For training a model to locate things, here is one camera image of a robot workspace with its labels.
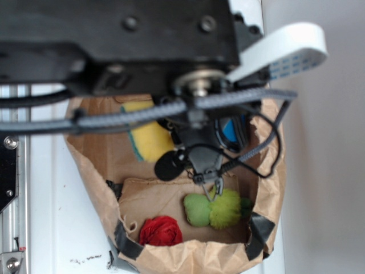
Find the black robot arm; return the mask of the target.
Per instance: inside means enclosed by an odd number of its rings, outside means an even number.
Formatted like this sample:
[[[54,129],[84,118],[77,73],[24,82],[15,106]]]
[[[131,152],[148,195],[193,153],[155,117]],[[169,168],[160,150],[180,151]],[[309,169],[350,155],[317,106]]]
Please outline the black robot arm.
[[[2,1],[1,83],[161,96],[190,72],[232,71],[261,37],[228,1]]]

